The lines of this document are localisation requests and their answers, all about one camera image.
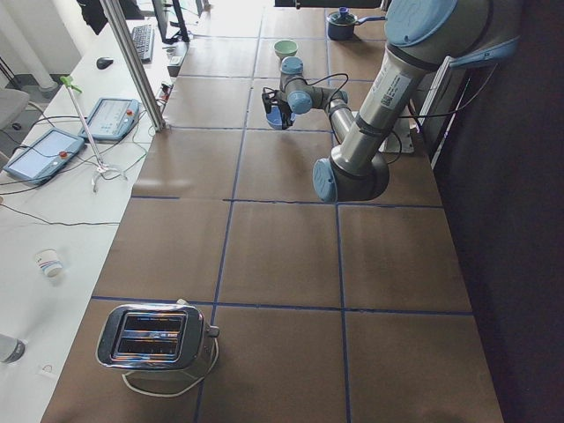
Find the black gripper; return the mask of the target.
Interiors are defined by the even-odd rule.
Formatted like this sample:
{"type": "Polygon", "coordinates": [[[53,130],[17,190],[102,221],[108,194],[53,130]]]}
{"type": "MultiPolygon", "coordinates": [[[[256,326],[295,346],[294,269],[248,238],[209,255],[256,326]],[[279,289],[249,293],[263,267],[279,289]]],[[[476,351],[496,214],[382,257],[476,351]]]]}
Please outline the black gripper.
{"type": "Polygon", "coordinates": [[[282,129],[287,130],[293,126],[294,113],[290,108],[286,107],[286,102],[283,100],[280,90],[264,87],[261,93],[261,99],[265,114],[270,114],[272,106],[278,106],[281,111],[282,129]]]}

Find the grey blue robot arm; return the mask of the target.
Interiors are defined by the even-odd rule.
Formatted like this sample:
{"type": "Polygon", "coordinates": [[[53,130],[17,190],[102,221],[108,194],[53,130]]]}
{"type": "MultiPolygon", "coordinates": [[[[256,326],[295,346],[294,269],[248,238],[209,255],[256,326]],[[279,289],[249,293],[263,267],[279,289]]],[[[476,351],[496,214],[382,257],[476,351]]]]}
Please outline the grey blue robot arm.
{"type": "Polygon", "coordinates": [[[482,67],[511,56],[522,9],[521,1],[394,1],[386,15],[382,66],[357,114],[340,90],[309,84],[302,60],[294,56],[281,62],[279,88],[263,90],[269,124],[284,130],[294,115],[324,110],[339,144],[314,165],[315,193],[329,203],[374,199],[389,182],[379,148],[422,78],[448,56],[454,68],[482,67]]]}

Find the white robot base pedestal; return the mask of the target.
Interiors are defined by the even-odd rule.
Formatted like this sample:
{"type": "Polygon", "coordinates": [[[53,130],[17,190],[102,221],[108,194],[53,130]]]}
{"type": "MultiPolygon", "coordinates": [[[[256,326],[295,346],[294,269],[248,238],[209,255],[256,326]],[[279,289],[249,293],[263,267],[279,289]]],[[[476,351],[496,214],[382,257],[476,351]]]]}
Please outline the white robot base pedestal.
{"type": "Polygon", "coordinates": [[[382,153],[414,153],[411,127],[408,119],[400,118],[379,148],[382,153]]]}

